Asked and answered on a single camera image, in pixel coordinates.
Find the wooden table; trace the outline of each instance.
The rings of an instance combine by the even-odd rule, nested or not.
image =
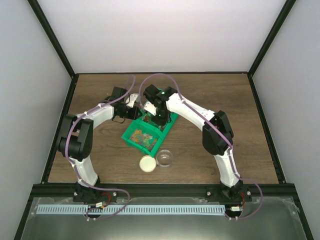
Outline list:
[[[137,93],[147,74],[137,74],[133,93]],[[245,74],[173,74],[182,94],[194,103],[218,112],[226,112],[234,132],[234,159],[243,178],[260,184],[278,183],[254,97]],[[126,74],[80,75],[69,113],[79,114],[95,107],[111,94],[113,87],[125,87]],[[174,87],[164,76],[151,78],[144,85],[158,88]],[[156,167],[145,173],[139,168],[143,154],[128,147],[121,135],[131,120],[119,124],[111,120],[97,127],[93,134],[92,165],[102,183],[168,183],[217,184],[220,174],[212,155],[202,146],[202,133],[192,123],[179,116],[160,149],[174,155],[169,168]],[[57,152],[49,176],[52,183],[76,182],[76,175],[60,152]]]

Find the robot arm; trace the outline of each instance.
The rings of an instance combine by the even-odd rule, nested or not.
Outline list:
[[[198,114],[187,107],[184,102],[188,103],[189,106],[216,126],[232,144],[234,134],[227,115],[223,111],[214,112],[205,109],[184,97],[182,97],[181,100],[177,91],[171,87],[160,91],[154,85],[150,85],[145,89],[143,95],[148,100],[144,106],[144,110],[153,115],[151,118],[153,122],[159,125],[166,124],[170,112],[172,112],[189,120],[202,131],[203,147],[207,152],[212,154],[216,160],[224,194],[229,198],[237,194],[243,183],[235,175],[240,176],[236,168],[232,149],[229,148],[228,144]]]
[[[85,116],[80,120],[74,129],[74,131],[78,133],[78,136],[71,135],[68,154],[69,158],[74,162],[72,167],[76,167],[81,179],[92,186],[94,186],[98,180],[98,175],[92,166],[90,158],[90,152],[93,145],[94,129],[107,120],[113,120],[116,116],[119,116],[123,119],[127,118],[133,120],[142,116],[139,108],[134,106],[134,104],[139,101],[139,95],[136,93],[131,94],[126,102],[119,101],[112,105],[107,105],[108,102],[119,98],[125,94],[125,92],[126,90],[124,88],[115,87],[112,95],[99,103],[99,107],[97,107],[95,111],[90,113],[84,112]],[[78,115],[67,114],[62,120],[56,147],[64,157],[66,141],[70,128],[75,120],[81,115],[83,115],[83,113]],[[78,179],[78,183],[84,187],[87,187],[82,183],[81,179]]]

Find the white wall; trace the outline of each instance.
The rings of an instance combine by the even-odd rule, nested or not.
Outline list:
[[[320,239],[320,1],[298,0],[253,76],[281,166]]]
[[[70,77],[26,0],[0,1],[0,238],[14,238]]]
[[[76,73],[248,71],[285,0],[39,0]]]

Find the green plastic container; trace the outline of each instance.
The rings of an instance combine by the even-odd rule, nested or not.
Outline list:
[[[154,157],[158,149],[160,148],[161,144],[165,140],[165,137],[167,136],[170,128],[176,121],[178,114],[172,112],[170,115],[171,122],[167,123],[163,129],[160,129],[160,127],[153,122],[145,122],[143,119],[145,119],[147,115],[149,115],[149,113],[144,113],[138,119],[133,120],[130,123],[129,127],[125,130],[121,138],[126,142],[126,144],[129,147],[134,147],[136,149],[139,149],[142,153]],[[136,130],[141,130],[141,134],[151,135],[153,137],[153,140],[156,139],[156,142],[152,146],[152,149],[147,149],[146,147],[130,139],[136,132]]]

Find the lid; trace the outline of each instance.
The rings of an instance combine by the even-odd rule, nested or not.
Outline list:
[[[150,173],[153,170],[155,170],[157,163],[156,163],[156,160],[152,156],[146,155],[140,159],[139,166],[142,171],[144,171],[146,173]]]

